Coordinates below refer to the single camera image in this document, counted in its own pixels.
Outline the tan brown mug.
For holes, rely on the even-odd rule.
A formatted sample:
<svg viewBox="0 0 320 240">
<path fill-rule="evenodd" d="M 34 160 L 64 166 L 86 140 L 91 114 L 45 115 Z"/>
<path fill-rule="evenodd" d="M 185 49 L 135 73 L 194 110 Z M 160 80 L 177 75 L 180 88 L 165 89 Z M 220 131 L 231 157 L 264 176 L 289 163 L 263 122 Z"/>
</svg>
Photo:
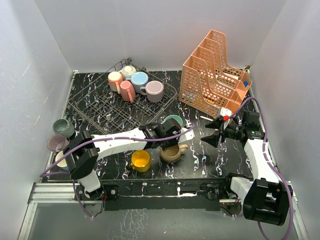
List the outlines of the tan brown mug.
<svg viewBox="0 0 320 240">
<path fill-rule="evenodd" d="M 182 154 L 187 151 L 189 146 L 187 144 L 177 144 L 163 150 L 160 148 L 160 157 L 163 161 L 167 163 L 177 162 Z"/>
</svg>

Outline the lilac ceramic mug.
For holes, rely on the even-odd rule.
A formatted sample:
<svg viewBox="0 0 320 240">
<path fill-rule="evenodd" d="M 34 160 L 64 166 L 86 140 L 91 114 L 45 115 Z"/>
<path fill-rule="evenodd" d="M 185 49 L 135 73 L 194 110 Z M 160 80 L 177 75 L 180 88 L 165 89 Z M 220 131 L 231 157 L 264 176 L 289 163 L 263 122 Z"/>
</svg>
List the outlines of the lilac ceramic mug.
<svg viewBox="0 0 320 240">
<path fill-rule="evenodd" d="M 158 103 L 163 98 L 164 85 L 160 81 L 153 80 L 148 82 L 146 86 L 140 87 L 139 90 L 150 102 Z"/>
</svg>

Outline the pink mug white inside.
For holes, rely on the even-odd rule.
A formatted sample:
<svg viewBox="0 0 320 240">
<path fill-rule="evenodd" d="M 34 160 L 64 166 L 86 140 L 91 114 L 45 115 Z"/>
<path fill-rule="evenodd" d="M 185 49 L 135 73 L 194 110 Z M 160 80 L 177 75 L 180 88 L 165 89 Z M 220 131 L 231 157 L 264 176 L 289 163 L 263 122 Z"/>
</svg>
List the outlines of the pink mug white inside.
<svg viewBox="0 0 320 240">
<path fill-rule="evenodd" d="M 124 80 L 120 83 L 120 94 L 124 101 L 133 103 L 136 97 L 136 92 L 130 81 Z"/>
</svg>

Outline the light blue textured mug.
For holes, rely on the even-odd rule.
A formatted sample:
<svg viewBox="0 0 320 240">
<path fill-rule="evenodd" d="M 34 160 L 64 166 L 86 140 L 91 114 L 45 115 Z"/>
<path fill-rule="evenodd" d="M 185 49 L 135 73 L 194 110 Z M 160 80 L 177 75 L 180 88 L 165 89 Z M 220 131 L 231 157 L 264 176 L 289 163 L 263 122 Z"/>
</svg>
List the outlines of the light blue textured mug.
<svg viewBox="0 0 320 240">
<path fill-rule="evenodd" d="M 139 71 L 135 72 L 130 77 L 130 82 L 136 93 L 140 93 L 140 88 L 145 87 L 149 81 L 149 77 L 145 72 Z"/>
</svg>

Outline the white speckled ceramic mug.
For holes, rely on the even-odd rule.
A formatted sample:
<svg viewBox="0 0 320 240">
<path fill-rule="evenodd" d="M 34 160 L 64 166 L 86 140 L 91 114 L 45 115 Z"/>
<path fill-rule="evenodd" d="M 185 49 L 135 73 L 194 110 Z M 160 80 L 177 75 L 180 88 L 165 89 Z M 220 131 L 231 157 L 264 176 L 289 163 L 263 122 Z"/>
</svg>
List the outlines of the white speckled ceramic mug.
<svg viewBox="0 0 320 240">
<path fill-rule="evenodd" d="M 131 78 L 132 75 L 137 72 L 137 70 L 132 65 L 126 65 L 118 72 L 122 75 L 123 79 L 125 80 L 127 78 Z"/>
</svg>

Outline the cream pink speckled mug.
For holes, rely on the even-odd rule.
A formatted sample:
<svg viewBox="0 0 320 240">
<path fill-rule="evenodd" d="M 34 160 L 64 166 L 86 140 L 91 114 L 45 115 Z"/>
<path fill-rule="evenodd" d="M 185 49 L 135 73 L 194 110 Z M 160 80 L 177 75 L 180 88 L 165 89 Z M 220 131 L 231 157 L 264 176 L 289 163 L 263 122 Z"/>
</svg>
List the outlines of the cream pink speckled mug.
<svg viewBox="0 0 320 240">
<path fill-rule="evenodd" d="M 120 84 L 123 81 L 123 76 L 118 71 L 113 71 L 108 74 L 108 84 L 112 91 L 120 94 Z"/>
</svg>

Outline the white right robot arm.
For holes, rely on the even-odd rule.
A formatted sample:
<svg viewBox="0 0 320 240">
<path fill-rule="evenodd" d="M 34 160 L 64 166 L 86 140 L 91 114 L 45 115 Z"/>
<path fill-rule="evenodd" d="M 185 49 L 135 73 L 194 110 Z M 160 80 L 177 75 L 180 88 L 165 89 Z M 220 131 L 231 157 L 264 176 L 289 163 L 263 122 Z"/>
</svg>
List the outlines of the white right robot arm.
<svg viewBox="0 0 320 240">
<path fill-rule="evenodd" d="M 223 194 L 230 199 L 238 196 L 247 220 L 282 226 L 290 208 L 289 198 L 293 190 L 286 189 L 281 178 L 271 168 L 260 114 L 244 111 L 241 123 L 231 115 L 229 109 L 221 108 L 217 117 L 206 124 L 206 128 L 214 129 L 215 132 L 201 140 L 215 148 L 225 139 L 239 141 L 249 158 L 253 181 L 244 175 L 229 173 L 222 187 Z"/>
</svg>

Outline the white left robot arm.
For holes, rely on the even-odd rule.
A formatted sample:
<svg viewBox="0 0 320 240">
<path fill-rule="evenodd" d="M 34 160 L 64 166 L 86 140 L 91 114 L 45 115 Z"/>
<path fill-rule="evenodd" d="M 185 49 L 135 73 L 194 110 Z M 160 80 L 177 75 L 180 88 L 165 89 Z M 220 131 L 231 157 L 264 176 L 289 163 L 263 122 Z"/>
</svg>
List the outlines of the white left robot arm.
<svg viewBox="0 0 320 240">
<path fill-rule="evenodd" d="M 91 135 L 83 131 L 63 150 L 70 178 L 84 187 L 87 198 L 97 200 L 103 195 L 103 185 L 94 170 L 96 161 L 110 155 L 127 151 L 140 151 L 162 147 L 166 149 L 178 144 L 181 125 L 175 119 L 163 123 L 152 122 L 130 131 Z"/>
</svg>

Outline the yellow mug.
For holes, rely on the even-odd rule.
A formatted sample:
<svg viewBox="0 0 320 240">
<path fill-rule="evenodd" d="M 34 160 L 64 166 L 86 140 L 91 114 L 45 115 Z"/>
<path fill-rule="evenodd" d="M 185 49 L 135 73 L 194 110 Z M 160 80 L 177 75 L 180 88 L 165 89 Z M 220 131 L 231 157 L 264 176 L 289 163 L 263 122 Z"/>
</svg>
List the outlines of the yellow mug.
<svg viewBox="0 0 320 240">
<path fill-rule="evenodd" d="M 140 173 L 147 172 L 151 167 L 151 156 L 146 150 L 137 150 L 131 156 L 131 163 L 128 169 Z"/>
</svg>

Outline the teal green cup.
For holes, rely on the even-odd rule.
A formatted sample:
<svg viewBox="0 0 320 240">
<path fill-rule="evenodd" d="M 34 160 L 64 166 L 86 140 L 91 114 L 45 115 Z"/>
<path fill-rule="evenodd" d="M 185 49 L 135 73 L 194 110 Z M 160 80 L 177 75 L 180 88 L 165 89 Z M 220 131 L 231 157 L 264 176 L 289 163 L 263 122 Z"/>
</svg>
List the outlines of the teal green cup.
<svg viewBox="0 0 320 240">
<path fill-rule="evenodd" d="M 169 115 L 164 119 L 164 122 L 169 120 L 169 119 L 174 119 L 180 124 L 181 127 L 183 126 L 183 120 L 182 120 L 182 118 L 180 116 L 175 115 L 175 114 Z"/>
</svg>

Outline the peach plastic file organizer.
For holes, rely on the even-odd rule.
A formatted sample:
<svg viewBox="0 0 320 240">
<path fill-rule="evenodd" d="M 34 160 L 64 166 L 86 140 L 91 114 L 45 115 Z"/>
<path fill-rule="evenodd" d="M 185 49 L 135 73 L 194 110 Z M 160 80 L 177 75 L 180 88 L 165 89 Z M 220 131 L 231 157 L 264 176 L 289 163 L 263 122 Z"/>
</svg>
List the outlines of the peach plastic file organizer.
<svg viewBox="0 0 320 240">
<path fill-rule="evenodd" d="M 179 100 L 211 117 L 235 113 L 252 85 L 249 74 L 227 61 L 226 35 L 210 30 L 182 65 Z"/>
</svg>

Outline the blue mug cream inside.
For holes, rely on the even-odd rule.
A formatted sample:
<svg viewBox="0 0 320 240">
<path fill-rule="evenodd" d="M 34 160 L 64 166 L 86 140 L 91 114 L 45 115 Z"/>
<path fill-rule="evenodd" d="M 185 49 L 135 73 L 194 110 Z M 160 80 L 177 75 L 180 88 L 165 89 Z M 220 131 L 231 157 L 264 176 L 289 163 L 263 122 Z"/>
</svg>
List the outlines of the blue mug cream inside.
<svg viewBox="0 0 320 240">
<path fill-rule="evenodd" d="M 57 155 L 55 156 L 55 162 L 57 160 L 59 160 L 62 156 L 64 155 L 63 151 L 60 151 L 57 153 Z M 60 167 L 61 169 L 65 170 L 65 171 L 68 171 L 69 168 L 67 166 L 67 162 L 65 159 L 63 159 L 62 161 L 60 161 L 58 164 L 57 164 L 58 167 Z"/>
</svg>

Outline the grey green mug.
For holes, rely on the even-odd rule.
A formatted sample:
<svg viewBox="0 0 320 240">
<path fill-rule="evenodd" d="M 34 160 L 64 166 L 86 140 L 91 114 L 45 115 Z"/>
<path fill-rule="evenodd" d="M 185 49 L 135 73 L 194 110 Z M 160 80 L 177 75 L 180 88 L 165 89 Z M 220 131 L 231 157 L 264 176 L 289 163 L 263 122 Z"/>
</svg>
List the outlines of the grey green mug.
<svg viewBox="0 0 320 240">
<path fill-rule="evenodd" d="M 52 129 L 55 134 L 63 135 L 67 139 L 75 133 L 75 127 L 65 118 L 56 120 L 53 123 Z"/>
</svg>

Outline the mauve pink mug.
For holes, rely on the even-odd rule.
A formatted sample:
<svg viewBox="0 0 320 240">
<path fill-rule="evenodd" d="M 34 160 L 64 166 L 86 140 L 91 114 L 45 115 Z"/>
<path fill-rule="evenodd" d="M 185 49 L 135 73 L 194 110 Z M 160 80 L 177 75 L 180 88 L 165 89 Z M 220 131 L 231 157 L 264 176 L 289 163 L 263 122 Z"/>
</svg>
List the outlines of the mauve pink mug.
<svg viewBox="0 0 320 240">
<path fill-rule="evenodd" d="M 69 140 L 62 134 L 54 134 L 47 141 L 47 148 L 53 152 L 61 152 L 69 145 Z"/>
</svg>

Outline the aluminium frame rail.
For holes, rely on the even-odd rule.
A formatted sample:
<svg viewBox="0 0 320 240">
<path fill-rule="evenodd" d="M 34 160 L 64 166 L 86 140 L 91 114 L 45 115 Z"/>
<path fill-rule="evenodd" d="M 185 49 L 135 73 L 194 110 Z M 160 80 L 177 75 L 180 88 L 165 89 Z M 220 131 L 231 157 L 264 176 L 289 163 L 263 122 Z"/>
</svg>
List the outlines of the aluminium frame rail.
<svg viewBox="0 0 320 240">
<path fill-rule="evenodd" d="M 35 183 L 27 201 L 27 210 L 18 235 L 19 240 L 27 240 L 35 218 L 38 204 L 76 204 L 74 188 L 71 182 Z M 308 234 L 298 207 L 293 198 L 293 224 L 299 240 L 307 240 Z"/>
</svg>

